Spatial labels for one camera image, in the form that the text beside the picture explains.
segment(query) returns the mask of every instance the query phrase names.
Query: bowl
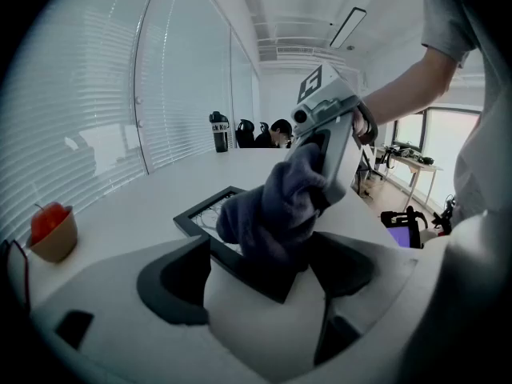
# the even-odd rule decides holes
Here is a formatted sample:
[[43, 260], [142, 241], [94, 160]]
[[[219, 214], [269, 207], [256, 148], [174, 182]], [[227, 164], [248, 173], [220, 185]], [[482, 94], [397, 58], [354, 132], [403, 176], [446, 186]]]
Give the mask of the bowl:
[[43, 240], [32, 245], [32, 236], [27, 242], [28, 247], [41, 259], [58, 263], [63, 260], [77, 245], [78, 231], [74, 221], [73, 207], [66, 206], [66, 218]]

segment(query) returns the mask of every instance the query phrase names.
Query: water bottle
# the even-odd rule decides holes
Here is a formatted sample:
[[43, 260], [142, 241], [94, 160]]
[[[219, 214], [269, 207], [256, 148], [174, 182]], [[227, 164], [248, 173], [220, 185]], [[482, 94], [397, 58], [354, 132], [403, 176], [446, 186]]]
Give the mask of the water bottle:
[[211, 130], [214, 133], [215, 149], [217, 152], [227, 151], [227, 131], [230, 128], [230, 122], [227, 117], [218, 111], [210, 115]]

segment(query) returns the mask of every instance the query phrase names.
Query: apple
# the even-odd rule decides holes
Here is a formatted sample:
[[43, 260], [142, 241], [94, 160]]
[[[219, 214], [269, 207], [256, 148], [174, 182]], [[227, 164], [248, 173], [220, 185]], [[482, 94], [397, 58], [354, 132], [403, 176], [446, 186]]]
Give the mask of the apple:
[[30, 221], [30, 232], [32, 245], [43, 240], [53, 229], [66, 219], [68, 211], [60, 203], [52, 202], [45, 207], [36, 206], [40, 209]]

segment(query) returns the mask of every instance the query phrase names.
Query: ceiling light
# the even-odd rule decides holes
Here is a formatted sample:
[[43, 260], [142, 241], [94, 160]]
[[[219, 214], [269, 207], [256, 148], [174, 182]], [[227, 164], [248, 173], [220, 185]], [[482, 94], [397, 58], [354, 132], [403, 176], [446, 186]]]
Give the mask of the ceiling light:
[[330, 46], [333, 48], [339, 48], [342, 46], [345, 40], [348, 39], [352, 31], [358, 26], [361, 20], [366, 16], [366, 11], [358, 7], [354, 7], [350, 12], [349, 16], [343, 22], [342, 26], [334, 36]]

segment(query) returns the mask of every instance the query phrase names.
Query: seated person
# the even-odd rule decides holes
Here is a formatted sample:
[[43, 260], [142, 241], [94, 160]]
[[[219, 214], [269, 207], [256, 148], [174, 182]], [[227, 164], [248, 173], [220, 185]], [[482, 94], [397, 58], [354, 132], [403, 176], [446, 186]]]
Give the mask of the seated person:
[[285, 119], [279, 119], [269, 130], [258, 135], [254, 148], [279, 148], [285, 146], [291, 138], [291, 124]]

